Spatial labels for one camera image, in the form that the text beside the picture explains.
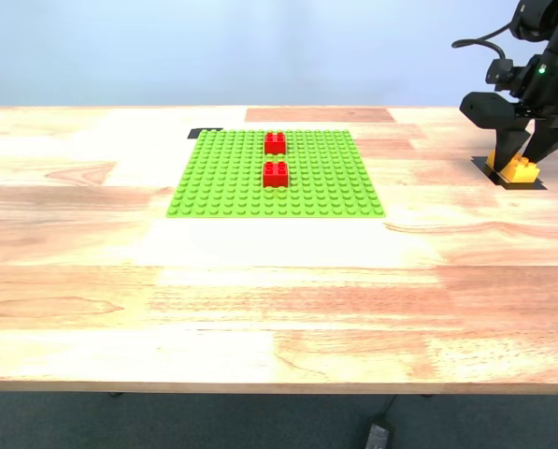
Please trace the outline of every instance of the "white wall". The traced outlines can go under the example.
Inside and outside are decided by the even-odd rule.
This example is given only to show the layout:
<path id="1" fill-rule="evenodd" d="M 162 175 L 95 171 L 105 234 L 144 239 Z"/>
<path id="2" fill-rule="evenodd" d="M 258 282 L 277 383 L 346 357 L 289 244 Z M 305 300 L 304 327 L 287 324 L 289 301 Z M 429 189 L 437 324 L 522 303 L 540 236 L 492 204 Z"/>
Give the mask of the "white wall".
<path id="1" fill-rule="evenodd" d="M 517 0 L 0 0 L 0 105 L 458 106 Z M 501 44 L 525 64 L 546 44 Z"/>

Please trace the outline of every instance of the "red lego brick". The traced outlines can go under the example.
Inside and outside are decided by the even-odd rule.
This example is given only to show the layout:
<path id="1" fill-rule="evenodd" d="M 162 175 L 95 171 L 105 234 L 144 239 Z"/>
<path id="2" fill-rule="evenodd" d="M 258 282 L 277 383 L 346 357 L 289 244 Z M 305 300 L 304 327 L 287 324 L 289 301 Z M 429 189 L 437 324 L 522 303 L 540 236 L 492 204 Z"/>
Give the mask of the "red lego brick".
<path id="1" fill-rule="evenodd" d="M 286 162 L 266 162 L 263 171 L 264 187 L 288 187 L 289 169 Z"/>
<path id="2" fill-rule="evenodd" d="M 283 133 L 266 133 L 264 137 L 265 154 L 287 154 L 287 138 Z"/>

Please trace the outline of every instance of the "wooden tabletop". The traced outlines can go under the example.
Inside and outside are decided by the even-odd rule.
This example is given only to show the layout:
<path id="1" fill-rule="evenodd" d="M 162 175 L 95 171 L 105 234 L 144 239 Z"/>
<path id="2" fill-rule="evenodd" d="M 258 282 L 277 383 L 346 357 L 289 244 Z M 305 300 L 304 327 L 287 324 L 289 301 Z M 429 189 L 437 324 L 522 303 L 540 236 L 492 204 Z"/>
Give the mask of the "wooden tabletop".
<path id="1" fill-rule="evenodd" d="M 197 127 L 349 129 L 387 217 L 166 219 Z M 0 109 L 0 389 L 558 394 L 558 152 L 512 191 L 493 146 L 457 108 Z"/>

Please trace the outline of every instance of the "lego baseplate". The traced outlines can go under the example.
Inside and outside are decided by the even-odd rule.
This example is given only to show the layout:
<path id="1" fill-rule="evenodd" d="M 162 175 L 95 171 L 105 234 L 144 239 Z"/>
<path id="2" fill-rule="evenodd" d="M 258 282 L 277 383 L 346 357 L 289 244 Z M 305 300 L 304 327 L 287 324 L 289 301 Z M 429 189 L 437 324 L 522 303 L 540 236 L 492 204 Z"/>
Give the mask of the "lego baseplate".
<path id="1" fill-rule="evenodd" d="M 277 130 L 287 154 L 265 154 L 267 132 L 274 130 L 202 131 L 166 216 L 385 216 L 348 131 Z M 269 161 L 287 162 L 288 187 L 263 187 Z"/>

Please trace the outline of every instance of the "black cable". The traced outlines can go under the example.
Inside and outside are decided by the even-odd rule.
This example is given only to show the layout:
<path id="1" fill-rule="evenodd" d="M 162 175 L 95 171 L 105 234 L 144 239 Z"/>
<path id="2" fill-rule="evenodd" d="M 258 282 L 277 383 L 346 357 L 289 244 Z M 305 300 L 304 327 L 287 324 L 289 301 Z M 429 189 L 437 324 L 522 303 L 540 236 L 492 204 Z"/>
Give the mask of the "black cable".
<path id="1" fill-rule="evenodd" d="M 387 412 L 389 411 L 389 409 L 391 409 L 391 406 L 393 405 L 394 400 L 397 399 L 397 396 L 399 395 L 393 395 L 391 397 L 391 400 L 389 400 L 389 402 L 387 402 L 387 405 L 384 407 L 384 409 L 382 409 L 382 413 L 380 414 L 380 416 L 387 415 Z"/>
<path id="2" fill-rule="evenodd" d="M 498 45 L 493 44 L 492 42 L 487 42 L 487 40 L 492 39 L 495 36 L 499 36 L 501 33 L 507 31 L 510 26 L 511 26 L 511 23 L 508 23 L 507 25 L 499 28 L 498 30 L 493 31 L 490 34 L 488 34 L 486 36 L 479 37 L 477 39 L 456 40 L 455 42 L 453 42 L 451 44 L 451 46 L 454 49 L 461 49 L 463 47 L 467 47 L 467 46 L 470 46 L 470 45 L 481 45 L 482 47 L 488 47 L 489 49 L 496 51 L 501 59 L 507 59 L 503 49 L 501 49 Z"/>
<path id="3" fill-rule="evenodd" d="M 507 57 L 505 56 L 505 52 L 503 51 L 502 48 L 500 48 L 498 45 L 494 44 L 493 42 L 488 42 L 486 40 L 461 39 L 461 40 L 456 40 L 451 44 L 451 46 L 454 49 L 461 49 L 462 47 L 467 47 L 468 45 L 481 45 L 482 47 L 488 47 L 489 49 L 496 51 L 499 55 L 499 58 L 507 59 Z"/>
<path id="4" fill-rule="evenodd" d="M 488 39 L 492 39 L 495 36 L 499 36 L 501 33 L 503 33 L 504 31 L 507 31 L 509 29 L 509 27 L 511 26 L 511 22 L 509 22 L 507 25 L 499 28 L 496 31 L 493 31 L 492 33 L 490 33 L 489 35 L 483 36 L 483 37 L 479 37 L 479 40 L 488 40 Z"/>

